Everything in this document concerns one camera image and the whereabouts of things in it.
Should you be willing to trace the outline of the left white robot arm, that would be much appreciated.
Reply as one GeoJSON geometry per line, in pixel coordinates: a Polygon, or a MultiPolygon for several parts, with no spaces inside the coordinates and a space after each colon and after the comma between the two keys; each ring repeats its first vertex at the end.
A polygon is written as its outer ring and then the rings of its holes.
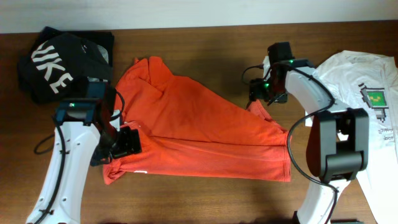
{"type": "Polygon", "coordinates": [[[60,102],[52,156],[27,223],[79,223],[88,169],[142,151],[139,132],[121,125],[114,108],[122,95],[106,82],[91,82],[83,98],[60,102]]]}

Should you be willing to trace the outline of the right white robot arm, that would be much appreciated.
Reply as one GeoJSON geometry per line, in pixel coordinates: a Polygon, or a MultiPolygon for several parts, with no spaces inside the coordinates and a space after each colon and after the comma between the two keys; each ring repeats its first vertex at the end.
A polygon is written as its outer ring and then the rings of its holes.
{"type": "Polygon", "coordinates": [[[267,49],[269,65],[260,65],[262,78],[249,81],[249,100],[267,104],[286,103],[294,96],[307,112],[289,129],[312,120],[307,143],[306,174],[289,154],[294,167],[309,180],[306,197],[294,211],[292,223],[331,223],[337,201],[369,160],[369,116],[335,98],[318,77],[315,66],[305,58],[295,58],[288,42],[267,49]]]}

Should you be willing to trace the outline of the white graphic t-shirt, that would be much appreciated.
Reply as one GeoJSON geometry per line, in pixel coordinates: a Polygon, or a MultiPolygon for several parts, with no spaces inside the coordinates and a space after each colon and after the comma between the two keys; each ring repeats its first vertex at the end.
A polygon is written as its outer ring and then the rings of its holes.
{"type": "Polygon", "coordinates": [[[344,50],[317,68],[333,96],[369,115],[369,161],[356,178],[377,223],[397,223],[397,65],[344,50]]]}

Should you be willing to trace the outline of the red orange soccer t-shirt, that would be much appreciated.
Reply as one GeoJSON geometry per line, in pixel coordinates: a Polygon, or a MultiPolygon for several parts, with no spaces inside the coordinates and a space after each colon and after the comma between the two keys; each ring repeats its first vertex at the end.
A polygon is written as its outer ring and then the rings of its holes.
{"type": "Polygon", "coordinates": [[[241,108],[156,56],[135,59],[116,89],[122,126],[138,131],[142,151],[105,165],[105,184],[128,172],[291,180],[287,131],[260,101],[241,108]]]}

